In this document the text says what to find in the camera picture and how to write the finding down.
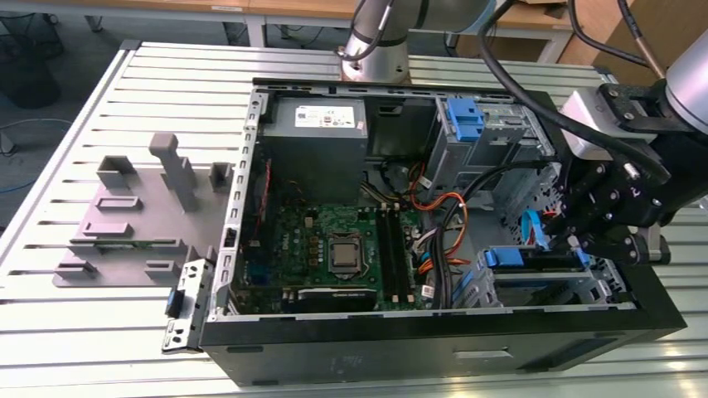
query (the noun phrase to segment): desk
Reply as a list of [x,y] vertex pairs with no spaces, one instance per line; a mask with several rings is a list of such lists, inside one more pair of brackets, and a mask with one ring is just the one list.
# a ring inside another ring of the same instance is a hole
[[[575,87],[602,83],[586,66],[504,64],[556,105]],[[15,387],[0,396],[707,396],[708,218],[698,208],[682,210],[664,229],[676,264],[655,267],[688,329],[563,373],[239,389],[204,354],[160,354],[168,288],[52,285],[106,155],[158,166],[147,150],[152,132],[172,131],[195,168],[235,163],[254,77],[339,75],[326,51],[160,43],[119,51],[0,238],[0,389]],[[412,56],[411,76],[418,85],[499,87],[480,60]]]
[[[242,22],[248,27],[251,46],[266,47],[267,24],[350,27],[356,4],[358,0],[3,0],[0,8],[84,16]],[[92,30],[100,30],[95,18],[87,20]],[[548,41],[539,57],[542,63],[558,62],[572,35],[568,15],[555,19],[542,7],[522,3],[507,12],[498,28],[500,37]]]
[[[350,27],[359,0],[251,0],[246,21],[252,46],[266,46],[267,24]],[[550,17],[544,7],[518,3],[502,17],[498,36],[546,40],[539,62],[556,63],[574,31],[568,13]]]
[[250,0],[0,0],[0,8],[18,12],[246,23],[248,2]]

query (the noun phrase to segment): cpu socket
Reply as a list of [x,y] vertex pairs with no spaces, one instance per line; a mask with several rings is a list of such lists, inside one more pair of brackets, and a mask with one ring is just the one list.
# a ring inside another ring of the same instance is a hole
[[328,267],[339,279],[352,279],[362,272],[362,240],[358,235],[334,234],[330,237]]

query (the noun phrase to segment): wooden cabinet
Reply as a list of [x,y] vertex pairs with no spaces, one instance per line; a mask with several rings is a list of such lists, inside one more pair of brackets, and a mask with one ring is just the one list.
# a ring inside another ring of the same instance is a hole
[[[668,67],[708,30],[708,1],[630,0],[630,3],[659,61]],[[640,54],[616,0],[576,0],[576,6],[583,31],[596,41]],[[656,81],[647,68],[598,51],[578,37],[571,39],[559,63],[604,66],[630,85],[650,85]]]

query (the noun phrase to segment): screw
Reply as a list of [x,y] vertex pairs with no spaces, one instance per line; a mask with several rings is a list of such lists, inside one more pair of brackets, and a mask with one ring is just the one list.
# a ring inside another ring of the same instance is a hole
[[627,175],[630,176],[630,178],[632,178],[634,180],[640,178],[640,171],[634,166],[634,164],[624,163],[624,171],[627,172]]

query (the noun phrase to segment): power supply label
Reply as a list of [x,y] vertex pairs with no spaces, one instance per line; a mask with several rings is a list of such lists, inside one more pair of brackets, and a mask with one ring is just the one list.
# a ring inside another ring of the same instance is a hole
[[299,106],[296,127],[354,129],[355,108],[351,106]]

